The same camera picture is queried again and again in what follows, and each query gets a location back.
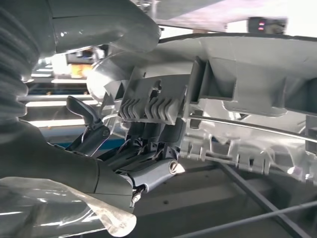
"ceiling light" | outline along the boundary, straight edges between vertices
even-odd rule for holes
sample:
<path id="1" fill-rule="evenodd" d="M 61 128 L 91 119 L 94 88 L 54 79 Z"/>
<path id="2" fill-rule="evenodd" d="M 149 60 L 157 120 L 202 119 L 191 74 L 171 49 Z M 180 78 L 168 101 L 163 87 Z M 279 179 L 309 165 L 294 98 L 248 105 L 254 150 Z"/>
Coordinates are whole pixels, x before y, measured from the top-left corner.
<path id="1" fill-rule="evenodd" d="M 84 100 L 82 101 L 87 105 L 97 105 L 98 102 L 95 100 Z M 42 101 L 42 102 L 28 102 L 26 104 L 26 107 L 56 107 L 56 106 L 66 106 L 65 101 Z"/>
<path id="2" fill-rule="evenodd" d="M 53 69 L 51 69 L 51 68 L 39 68 L 37 71 L 38 72 L 52 72 Z"/>
<path id="3" fill-rule="evenodd" d="M 85 79 L 53 79 L 52 83 L 86 83 Z"/>
<path id="4" fill-rule="evenodd" d="M 48 73 L 32 73 L 31 74 L 32 77 L 51 77 L 51 74 Z"/>
<path id="5" fill-rule="evenodd" d="M 29 123 L 36 127 L 53 127 L 53 126 L 68 126 L 68 125 L 85 125 L 84 119 L 69 119 L 69 120 L 35 120 Z"/>

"robotic arm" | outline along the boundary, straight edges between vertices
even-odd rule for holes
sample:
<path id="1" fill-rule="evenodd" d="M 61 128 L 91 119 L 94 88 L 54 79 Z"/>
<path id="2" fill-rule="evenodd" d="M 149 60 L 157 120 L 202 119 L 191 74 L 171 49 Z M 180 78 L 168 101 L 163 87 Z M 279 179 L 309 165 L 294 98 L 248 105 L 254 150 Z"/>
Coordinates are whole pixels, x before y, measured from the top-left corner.
<path id="1" fill-rule="evenodd" d="M 81 101 L 69 97 L 67 107 L 82 116 L 87 129 L 66 149 L 48 144 L 38 129 L 18 119 L 26 113 L 17 101 L 28 92 L 23 81 L 38 58 L 100 44 L 152 50 L 160 29 L 137 6 L 128 0 L 3 0 L 0 19 L 0 179 L 51 179 L 132 212 L 142 192 L 176 174 L 185 129 L 181 120 L 175 126 L 134 122 L 123 146 L 95 159 L 91 156 L 110 130 Z"/>

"silver metal strip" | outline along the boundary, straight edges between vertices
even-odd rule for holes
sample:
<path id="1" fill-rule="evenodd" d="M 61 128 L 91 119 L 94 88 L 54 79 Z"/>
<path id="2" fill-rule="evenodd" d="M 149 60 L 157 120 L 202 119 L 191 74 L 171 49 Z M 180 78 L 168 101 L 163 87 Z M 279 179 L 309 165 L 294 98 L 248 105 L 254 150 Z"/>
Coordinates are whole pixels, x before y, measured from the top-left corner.
<path id="1" fill-rule="evenodd" d="M 300 135 L 300 134 L 295 133 L 295 132 L 291 132 L 291 131 L 287 131 L 287 130 L 281 130 L 281 129 L 276 129 L 276 128 L 263 126 L 263 125 L 250 124 L 250 123 L 245 123 L 245 122 L 242 122 L 242 121 L 233 121 L 233 120 L 210 118 L 210 117 L 202 117 L 202 116 L 194 116 L 194 115 L 189 116 L 189 119 L 204 120 L 204 121 L 210 121 L 210 122 L 226 124 L 226 125 L 235 125 L 235 126 L 255 129 L 255 130 L 261 130 L 261 131 L 266 131 L 266 132 L 270 132 L 270 133 L 275 133 L 275 134 L 279 134 L 279 135 L 285 135 L 285 136 L 290 136 L 290 137 L 297 138 L 297 139 L 306 140 L 306 141 L 311 141 L 311 142 L 313 142 L 313 143 L 317 143 L 317 139 L 315 139 L 315 138 L 312 138 L 312 137 L 310 137 L 310 136 Z"/>

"fluorescent light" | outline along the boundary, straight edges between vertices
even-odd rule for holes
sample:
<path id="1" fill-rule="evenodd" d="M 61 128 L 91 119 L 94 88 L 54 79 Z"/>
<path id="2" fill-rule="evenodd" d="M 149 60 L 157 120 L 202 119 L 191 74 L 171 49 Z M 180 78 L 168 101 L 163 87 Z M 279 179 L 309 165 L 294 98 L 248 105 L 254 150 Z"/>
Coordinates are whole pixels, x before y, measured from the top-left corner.
<path id="1" fill-rule="evenodd" d="M 53 79 L 52 83 L 86 83 L 85 79 Z"/>
<path id="2" fill-rule="evenodd" d="M 95 100 L 84 100 L 82 101 L 87 105 L 97 105 L 98 102 Z M 40 101 L 40 102 L 28 102 L 26 104 L 26 107 L 56 107 L 56 106 L 66 106 L 65 101 Z"/>
<path id="3" fill-rule="evenodd" d="M 68 126 L 68 125 L 85 125 L 84 119 L 69 119 L 69 120 L 35 120 L 29 123 L 36 127 L 53 127 L 53 126 Z"/>
<path id="4" fill-rule="evenodd" d="M 52 68 L 40 68 L 37 70 L 38 72 L 52 72 Z"/>
<path id="5" fill-rule="evenodd" d="M 181 173 L 183 173 L 183 172 L 185 172 L 185 169 L 181 164 L 177 164 L 176 166 L 176 173 L 177 174 L 181 174 Z"/>
<path id="6" fill-rule="evenodd" d="M 13 214 L 19 214 L 22 212 L 5 212 L 5 213 L 0 213 L 0 216 L 6 216 L 6 215 L 13 215 Z"/>
<path id="7" fill-rule="evenodd" d="M 50 77 L 51 74 L 48 73 L 32 73 L 31 74 L 32 77 Z"/>
<path id="8" fill-rule="evenodd" d="M 291 174 L 294 173 L 294 170 L 295 170 L 295 167 L 294 166 L 294 167 L 289 168 L 287 172 L 288 172 L 288 174 L 291 175 Z"/>
<path id="9" fill-rule="evenodd" d="M 28 95 L 25 97 L 18 97 L 19 101 L 53 101 L 53 100 L 59 100 L 59 99 L 66 99 L 69 95 Z M 71 95 L 74 98 L 78 99 L 91 99 L 91 95 L 89 94 L 75 94 Z"/>

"metal frame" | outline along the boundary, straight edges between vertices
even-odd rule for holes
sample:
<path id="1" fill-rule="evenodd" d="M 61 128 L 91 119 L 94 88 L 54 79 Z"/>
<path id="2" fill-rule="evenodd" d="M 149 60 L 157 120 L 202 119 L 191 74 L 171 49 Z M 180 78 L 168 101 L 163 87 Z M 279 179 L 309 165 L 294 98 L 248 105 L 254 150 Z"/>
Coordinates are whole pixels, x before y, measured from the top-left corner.
<path id="1" fill-rule="evenodd" d="M 245 191 L 248 196 L 250 196 L 251 198 L 254 200 L 256 203 L 257 203 L 259 206 L 266 211 L 266 213 L 254 216 L 254 217 L 239 220 L 235 222 L 223 224 L 220 226 L 207 228 L 207 229 L 196 231 L 196 232 L 183 234 L 183 235 L 174 237 L 174 238 L 199 237 L 202 235 L 210 234 L 212 232 L 217 232 L 217 231 L 220 231 L 223 229 L 229 229 L 232 227 L 248 224 L 248 223 L 251 223 L 251 222 L 261 221 L 261 220 L 267 219 L 267 218 L 273 218 L 274 220 L 278 222 L 279 225 L 281 225 L 283 229 L 285 229 L 286 232 L 290 234 L 291 237 L 311 238 L 310 235 L 306 233 L 305 231 L 299 227 L 297 224 L 289 219 L 288 216 L 285 215 L 285 213 L 317 206 L 317 201 L 300 204 L 297 206 L 279 210 L 277 207 L 272 204 L 271 202 L 269 202 L 269 200 L 267 200 L 266 197 L 263 196 L 261 193 L 254 188 L 252 185 L 249 184 L 248 181 L 245 180 L 244 178 L 241 177 L 240 175 L 239 175 L 233 169 L 230 168 L 229 166 L 226 165 L 226 164 L 221 164 L 221 163 L 217 163 L 216 165 L 220 168 L 223 172 L 224 172 L 229 178 L 235 182 L 236 185 L 238 185 L 239 187 Z"/>
<path id="2" fill-rule="evenodd" d="M 259 193 L 256 189 L 253 188 L 248 181 L 241 177 L 229 166 L 226 164 L 219 164 L 219 167 L 228 177 L 235 182 L 238 186 L 245 191 L 247 195 L 250 196 L 265 211 L 275 212 L 279 210 L 277 207 L 274 206 L 270 201 L 267 200 L 266 197 Z M 279 214 L 275 217 L 275 220 L 276 220 L 279 224 L 280 224 L 282 227 L 283 227 L 292 237 L 310 238 L 309 235 L 308 235 L 307 233 L 299 227 L 297 224 L 291 221 L 285 214 Z"/>

